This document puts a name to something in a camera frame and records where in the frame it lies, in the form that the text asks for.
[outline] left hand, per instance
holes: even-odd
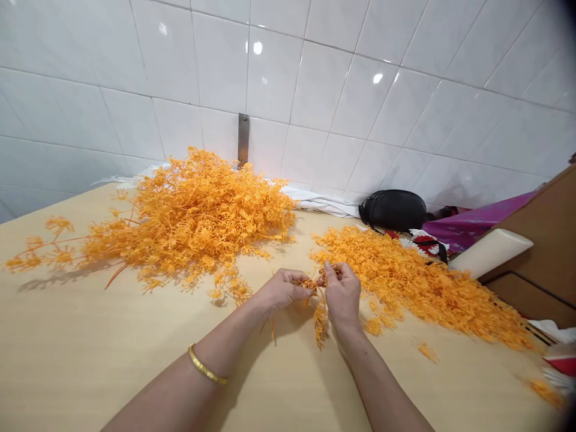
[[[292,283],[308,279],[310,278],[300,270],[280,269],[252,296],[251,300],[267,312],[283,309],[294,300],[307,299],[314,294],[314,290]]]

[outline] hand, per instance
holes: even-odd
[[[332,269],[328,261],[324,263],[324,277],[318,279],[319,286],[326,285],[326,303],[328,303],[328,317],[336,329],[359,329],[360,325],[360,291],[361,284],[358,277],[347,263],[336,263],[340,272]]]
[[[264,308],[267,313],[275,309],[283,309],[294,300],[309,298],[314,290],[294,285],[292,281],[310,279],[300,270],[280,269],[251,298]]]

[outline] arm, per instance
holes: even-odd
[[[292,284],[306,280],[300,271],[280,269],[244,305],[236,309],[194,347],[202,364],[220,377],[233,371],[242,346],[252,330],[276,309],[313,294]],[[222,390],[204,376],[186,351],[144,387],[102,429],[112,431],[199,430]]]
[[[348,363],[358,392],[366,408],[372,430],[389,432],[433,432],[400,384],[390,372],[378,351],[360,325],[360,281],[346,263],[336,264],[336,275],[328,262],[324,269],[326,301],[330,321],[340,350]]]

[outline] forearm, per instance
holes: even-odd
[[[433,432],[360,327],[337,329],[337,337],[374,431]]]
[[[194,353],[214,374],[232,373],[239,352],[267,310],[249,300],[194,347]],[[139,431],[198,430],[221,389],[205,377],[183,353],[144,387],[103,429]]]

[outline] white tile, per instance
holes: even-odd
[[[64,21],[67,24],[73,22],[74,33],[78,35],[81,51],[76,55],[80,59],[86,58],[97,83],[108,88],[149,94],[129,0],[58,1],[64,3],[58,13],[68,14],[64,15]]]
[[[121,152],[98,87],[6,69],[0,70],[0,86],[29,132],[19,136]]]
[[[288,127],[282,161],[282,178],[312,184],[322,157],[328,132],[298,126]]]
[[[468,160],[513,105],[514,99],[481,91],[438,154]]]
[[[147,92],[129,0],[3,2],[0,16],[0,66]]]
[[[576,116],[516,101],[471,160],[552,177],[576,151]]]
[[[191,0],[192,10],[248,24],[250,0]]]
[[[486,165],[434,156],[414,187],[424,202],[477,208],[497,199],[487,182],[501,171]]]
[[[368,138],[396,70],[396,66],[355,55],[331,131]]]
[[[356,53],[400,64],[427,0],[372,0]]]
[[[364,143],[361,139],[328,135],[314,185],[346,189]]]
[[[306,39],[354,51],[370,0],[314,0]]]
[[[556,108],[576,113],[576,89],[571,88],[569,91],[565,92],[554,106]]]
[[[137,158],[134,156],[125,156],[126,164],[128,165],[128,171],[130,175],[137,176],[139,173],[144,171],[146,168],[151,166],[161,166],[166,163],[164,161],[157,161],[152,159]]]
[[[0,135],[16,138],[30,138],[26,127],[20,117],[12,109],[12,106],[0,85]]]
[[[0,137],[0,184],[82,193],[105,177],[128,176],[124,156]]]
[[[0,185],[0,200],[16,217],[40,210],[75,195],[59,191]]]
[[[329,198],[344,198],[343,189],[327,188],[324,186],[312,186],[312,192],[324,195]]]
[[[252,0],[250,24],[304,38],[310,0]]]
[[[302,40],[251,27],[248,51],[248,114],[288,123]]]
[[[574,99],[576,83],[576,47],[559,50],[522,93],[522,99],[556,106],[560,100]]]
[[[479,90],[463,84],[441,81],[414,126],[405,147],[436,153],[466,110],[472,106],[478,92]]]
[[[95,83],[72,19],[79,7],[86,7],[80,3],[85,2],[2,2],[0,65]]]
[[[330,130],[352,54],[304,42],[291,124]]]
[[[402,65],[443,76],[484,0],[430,0]]]
[[[73,140],[48,80],[38,75],[0,69],[0,88],[30,138],[70,145]]]
[[[312,185],[307,185],[304,183],[295,183],[295,182],[290,182],[288,183],[288,186],[296,188],[296,189],[300,189],[300,190],[304,190],[307,192],[311,192],[312,191]]]
[[[414,185],[432,160],[430,153],[402,149],[388,171],[380,189],[412,191]]]
[[[250,118],[248,162],[253,165],[256,174],[262,172],[268,178],[281,177],[287,135],[287,124]]]
[[[518,171],[502,170],[500,180],[494,190],[497,201],[532,192],[546,183],[548,178]]]
[[[163,160],[152,99],[131,93],[102,89],[102,95],[125,155]]]
[[[188,147],[204,147],[200,108],[163,99],[152,101],[167,158],[184,159],[188,156]]]
[[[370,194],[367,193],[346,191],[344,192],[344,201],[360,204],[362,201],[364,201],[364,199],[366,199],[369,196]]]
[[[520,96],[564,41],[571,28],[562,2],[546,0],[528,22],[485,87]]]
[[[487,0],[446,77],[483,86],[542,0]]]
[[[131,1],[148,75],[148,94],[198,105],[190,11],[150,0]]]
[[[400,148],[366,141],[346,190],[374,193],[388,174]]]
[[[59,79],[47,79],[63,118],[69,140],[74,147],[120,153],[110,114],[100,89]]]
[[[369,139],[403,146],[440,79],[399,68]]]
[[[200,104],[246,110],[248,26],[193,13]]]
[[[190,9],[190,0],[162,0],[164,3],[173,4],[182,8]]]
[[[14,219],[14,214],[0,200],[0,224]]]
[[[232,164],[238,159],[238,115],[208,108],[200,108],[200,112],[204,149]]]

